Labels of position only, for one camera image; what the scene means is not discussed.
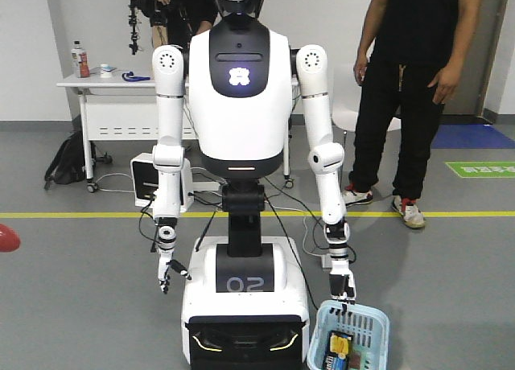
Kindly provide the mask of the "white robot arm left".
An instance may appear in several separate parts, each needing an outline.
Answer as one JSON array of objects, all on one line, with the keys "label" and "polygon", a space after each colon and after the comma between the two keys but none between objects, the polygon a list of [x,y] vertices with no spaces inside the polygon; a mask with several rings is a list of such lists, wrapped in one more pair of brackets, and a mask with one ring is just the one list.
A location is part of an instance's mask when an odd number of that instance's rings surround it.
[{"label": "white robot arm left", "polygon": [[154,168],[159,173],[153,217],[158,225],[158,245],[170,249],[180,213],[180,180],[183,167],[183,53],[175,46],[163,45],[152,56],[158,141],[152,150]]}]

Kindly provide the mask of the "white robot hand holding basket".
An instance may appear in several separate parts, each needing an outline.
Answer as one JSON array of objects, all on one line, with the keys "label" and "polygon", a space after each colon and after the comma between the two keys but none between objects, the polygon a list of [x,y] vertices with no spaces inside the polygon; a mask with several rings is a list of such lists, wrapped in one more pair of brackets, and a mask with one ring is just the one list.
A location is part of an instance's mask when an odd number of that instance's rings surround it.
[{"label": "white robot hand holding basket", "polygon": [[329,273],[331,297],[333,300],[354,304],[356,286],[348,260],[332,260]]}]

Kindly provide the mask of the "white robot hand open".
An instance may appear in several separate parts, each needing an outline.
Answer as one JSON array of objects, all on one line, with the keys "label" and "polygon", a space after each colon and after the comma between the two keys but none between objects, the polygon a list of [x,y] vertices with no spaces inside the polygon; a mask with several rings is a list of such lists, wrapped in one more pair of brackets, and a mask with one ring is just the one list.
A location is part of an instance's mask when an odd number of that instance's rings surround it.
[{"label": "white robot hand open", "polygon": [[173,252],[171,250],[158,250],[159,252],[159,263],[158,263],[158,281],[160,290],[166,294],[170,286],[170,273],[174,271],[186,280],[191,280],[192,277],[188,272],[187,268],[173,258]]}]

